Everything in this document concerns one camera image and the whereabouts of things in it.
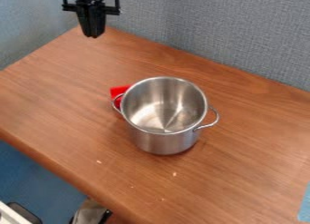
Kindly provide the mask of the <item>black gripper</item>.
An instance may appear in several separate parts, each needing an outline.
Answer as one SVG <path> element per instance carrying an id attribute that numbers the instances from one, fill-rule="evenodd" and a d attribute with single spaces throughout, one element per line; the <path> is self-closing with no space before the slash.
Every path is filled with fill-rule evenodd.
<path id="1" fill-rule="evenodd" d="M 94 6 L 92 33 L 90 6 Z M 119 15 L 122 13 L 120 0 L 63 0 L 62 8 L 64 11 L 76 12 L 84 35 L 94 38 L 98 38 L 106 31 L 106 14 Z"/>

